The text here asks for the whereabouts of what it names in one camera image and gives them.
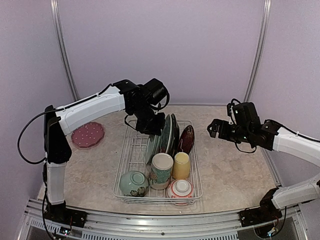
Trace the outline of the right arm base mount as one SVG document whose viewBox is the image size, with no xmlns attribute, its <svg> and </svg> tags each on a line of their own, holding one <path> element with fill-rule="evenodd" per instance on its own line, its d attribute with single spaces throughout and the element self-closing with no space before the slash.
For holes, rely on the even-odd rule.
<svg viewBox="0 0 320 240">
<path fill-rule="evenodd" d="M 242 227 L 263 224 L 282 217 L 281 210 L 277 209 L 271 200 L 261 200 L 259 207 L 246 208 L 239 212 Z"/>
</svg>

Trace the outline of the teal and red patterned plate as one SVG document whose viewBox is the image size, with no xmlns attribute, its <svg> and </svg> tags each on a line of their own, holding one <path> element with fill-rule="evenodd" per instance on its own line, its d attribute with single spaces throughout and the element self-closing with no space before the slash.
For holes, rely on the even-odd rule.
<svg viewBox="0 0 320 240">
<path fill-rule="evenodd" d="M 168 114 L 165 118 L 164 128 L 160 136 L 159 152 L 169 155 L 173 154 L 174 139 L 176 131 L 176 116 Z"/>
</svg>

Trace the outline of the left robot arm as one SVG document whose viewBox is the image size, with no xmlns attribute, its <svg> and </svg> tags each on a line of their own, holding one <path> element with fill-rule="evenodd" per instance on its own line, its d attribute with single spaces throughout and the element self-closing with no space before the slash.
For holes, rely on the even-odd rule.
<svg viewBox="0 0 320 240">
<path fill-rule="evenodd" d="M 108 114 L 125 111 L 137 118 L 135 130 L 145 135 L 160 135 L 165 114 L 160 102 L 170 100 L 165 85 L 153 78 L 145 84 L 124 79 L 109 84 L 102 91 L 74 103 L 54 108 L 48 106 L 44 115 L 44 150 L 47 162 L 47 197 L 49 212 L 63 223 L 70 218 L 65 202 L 65 169 L 72 156 L 66 136 L 79 127 Z"/>
</svg>

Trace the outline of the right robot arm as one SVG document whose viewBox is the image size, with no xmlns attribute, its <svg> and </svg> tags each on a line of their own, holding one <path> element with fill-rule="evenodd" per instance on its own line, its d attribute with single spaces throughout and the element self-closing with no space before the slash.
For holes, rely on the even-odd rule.
<svg viewBox="0 0 320 240">
<path fill-rule="evenodd" d="M 254 150 L 248 143 L 237 151 L 233 142 L 215 139 L 208 153 L 212 158 L 212 179 L 206 187 L 216 198 L 217 210 L 227 211 L 259 205 L 265 193 L 274 188 L 274 179 L 288 187 L 314 177 L 319 167 L 290 154 Z"/>
</svg>

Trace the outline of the black plate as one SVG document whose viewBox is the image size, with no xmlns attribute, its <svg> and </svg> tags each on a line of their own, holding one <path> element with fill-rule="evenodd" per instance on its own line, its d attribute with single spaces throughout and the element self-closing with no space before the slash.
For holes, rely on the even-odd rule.
<svg viewBox="0 0 320 240">
<path fill-rule="evenodd" d="M 172 148 L 170 155 L 172 157 L 175 156 L 179 144 L 179 139 L 180 139 L 180 127 L 177 122 L 177 118 L 174 113 L 171 114 L 171 119 L 173 123 L 173 140 L 172 140 Z"/>
</svg>

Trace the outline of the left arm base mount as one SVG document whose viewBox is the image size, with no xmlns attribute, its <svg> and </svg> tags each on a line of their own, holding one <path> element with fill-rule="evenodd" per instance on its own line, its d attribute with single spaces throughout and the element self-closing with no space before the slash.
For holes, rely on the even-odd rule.
<svg viewBox="0 0 320 240">
<path fill-rule="evenodd" d="M 44 210 L 44 218 L 70 227 L 84 228 L 88 213 L 66 207 L 66 203 L 48 204 Z"/>
</svg>

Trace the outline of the light blue flower plate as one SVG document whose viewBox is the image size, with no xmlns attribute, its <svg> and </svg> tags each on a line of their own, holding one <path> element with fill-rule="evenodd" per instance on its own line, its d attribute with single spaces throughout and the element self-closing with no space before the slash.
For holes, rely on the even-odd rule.
<svg viewBox="0 0 320 240">
<path fill-rule="evenodd" d="M 146 144 L 146 152 L 144 155 L 144 162 L 145 164 L 150 164 L 152 162 L 153 156 L 156 154 L 158 150 L 159 144 L 161 141 L 160 135 L 150 135 L 147 144 Z"/>
</svg>

